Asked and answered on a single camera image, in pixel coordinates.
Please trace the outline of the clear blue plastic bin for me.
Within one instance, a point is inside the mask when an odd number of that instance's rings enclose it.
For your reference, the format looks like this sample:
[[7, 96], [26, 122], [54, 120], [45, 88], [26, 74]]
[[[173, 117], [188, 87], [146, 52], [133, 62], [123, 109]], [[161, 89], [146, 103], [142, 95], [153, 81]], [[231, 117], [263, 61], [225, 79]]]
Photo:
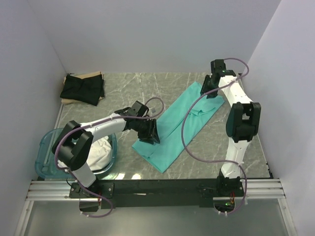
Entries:
[[[52, 146], [62, 129], [57, 128], [49, 131], [41, 139], [37, 159], [35, 160], [35, 171], [43, 179], [66, 179], [70, 178], [70, 174], [56, 168]], [[115, 134], [109, 136], [112, 146], [112, 157], [110, 163], [100, 171], [93, 172], [95, 175], [104, 175], [113, 167], [117, 155], [117, 139]]]

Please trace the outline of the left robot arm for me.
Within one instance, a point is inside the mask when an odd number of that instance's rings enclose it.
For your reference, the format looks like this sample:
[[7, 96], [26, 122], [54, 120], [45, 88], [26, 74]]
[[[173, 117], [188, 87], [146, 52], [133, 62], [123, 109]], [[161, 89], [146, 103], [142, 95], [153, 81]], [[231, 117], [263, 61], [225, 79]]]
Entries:
[[97, 177], [87, 164], [92, 144], [126, 130], [137, 132], [141, 142], [151, 145], [160, 143], [157, 120], [148, 116], [148, 111], [145, 104], [135, 101], [131, 107], [117, 110], [104, 119], [89, 123], [68, 122], [52, 146], [56, 168], [68, 171], [86, 197], [100, 197]]

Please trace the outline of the black mounting beam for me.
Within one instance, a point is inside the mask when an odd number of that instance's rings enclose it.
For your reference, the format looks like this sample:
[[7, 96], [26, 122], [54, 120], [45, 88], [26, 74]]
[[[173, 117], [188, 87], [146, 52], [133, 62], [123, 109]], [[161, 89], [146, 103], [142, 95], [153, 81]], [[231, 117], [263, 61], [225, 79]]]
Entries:
[[214, 198], [244, 195], [243, 185], [229, 195], [219, 194], [217, 178], [98, 180], [89, 190], [109, 199], [114, 207], [214, 207]]

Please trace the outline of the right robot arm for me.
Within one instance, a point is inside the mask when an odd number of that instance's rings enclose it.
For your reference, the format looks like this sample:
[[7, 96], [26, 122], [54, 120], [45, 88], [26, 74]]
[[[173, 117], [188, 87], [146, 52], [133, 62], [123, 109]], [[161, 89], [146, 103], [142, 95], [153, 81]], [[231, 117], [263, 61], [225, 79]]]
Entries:
[[247, 147], [258, 133], [261, 105], [246, 95], [235, 72], [226, 68], [224, 59], [211, 61], [210, 68], [211, 74], [205, 76], [200, 94], [207, 94], [210, 99], [221, 90], [230, 105], [225, 126], [228, 149], [216, 184], [217, 193], [227, 196], [242, 189], [240, 167]]

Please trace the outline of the aluminium rail frame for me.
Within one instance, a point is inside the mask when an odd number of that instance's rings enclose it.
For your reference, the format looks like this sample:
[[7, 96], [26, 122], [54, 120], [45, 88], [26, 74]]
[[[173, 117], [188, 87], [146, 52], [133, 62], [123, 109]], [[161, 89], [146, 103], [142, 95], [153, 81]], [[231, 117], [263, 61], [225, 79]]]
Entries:
[[[277, 199], [287, 233], [297, 235], [279, 179], [101, 180], [96, 188], [113, 202], [114, 207], [214, 207], [220, 201], [238, 200], [246, 204], [249, 199]], [[108, 208], [104, 201], [91, 196], [77, 182], [32, 181], [15, 235], [24, 235], [36, 201], [79, 201], [84, 204], [99, 203], [101, 208]]]

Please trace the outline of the turquoise t-shirt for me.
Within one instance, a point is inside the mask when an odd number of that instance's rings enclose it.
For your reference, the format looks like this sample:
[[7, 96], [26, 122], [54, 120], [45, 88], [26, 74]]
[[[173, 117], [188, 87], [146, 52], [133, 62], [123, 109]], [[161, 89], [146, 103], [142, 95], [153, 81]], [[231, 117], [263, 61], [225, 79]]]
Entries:
[[[194, 82], [157, 119], [159, 144], [136, 141], [132, 148], [160, 173], [164, 173], [184, 150], [181, 127], [190, 106], [200, 97], [201, 84]], [[224, 104], [222, 96], [203, 97], [189, 112], [184, 126], [185, 144], [199, 133], [215, 112]]]

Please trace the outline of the white t-shirt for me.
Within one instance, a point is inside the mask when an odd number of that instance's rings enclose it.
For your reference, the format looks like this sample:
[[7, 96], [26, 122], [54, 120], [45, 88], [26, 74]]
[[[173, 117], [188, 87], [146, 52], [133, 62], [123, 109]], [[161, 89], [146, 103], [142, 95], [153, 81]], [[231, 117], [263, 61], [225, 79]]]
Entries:
[[110, 163], [111, 157], [112, 146], [109, 137], [105, 136], [92, 143], [87, 164], [93, 172], [100, 171]]

